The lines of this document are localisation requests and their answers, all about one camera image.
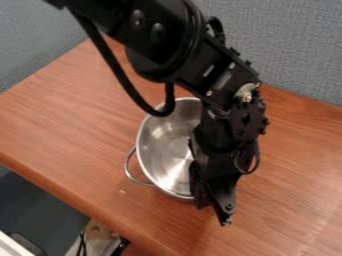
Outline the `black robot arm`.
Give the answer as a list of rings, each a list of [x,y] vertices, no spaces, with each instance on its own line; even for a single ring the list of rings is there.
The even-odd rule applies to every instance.
[[[81,24],[135,104],[155,117],[175,111],[174,88],[200,100],[201,121],[189,146],[190,191],[200,208],[213,207],[232,223],[237,185],[261,163],[258,137],[270,120],[252,63],[226,46],[221,20],[205,16],[192,0],[43,0],[69,10]],[[165,85],[166,101],[154,108],[139,94],[106,42],[127,50],[135,72]]]

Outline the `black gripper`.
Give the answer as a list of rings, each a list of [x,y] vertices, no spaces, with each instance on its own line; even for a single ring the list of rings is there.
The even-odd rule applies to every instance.
[[[213,202],[221,225],[232,225],[238,181],[258,169],[261,163],[258,140],[248,141],[230,151],[222,151],[201,141],[193,133],[189,147],[194,157],[190,165],[190,191],[196,206],[202,209]]]

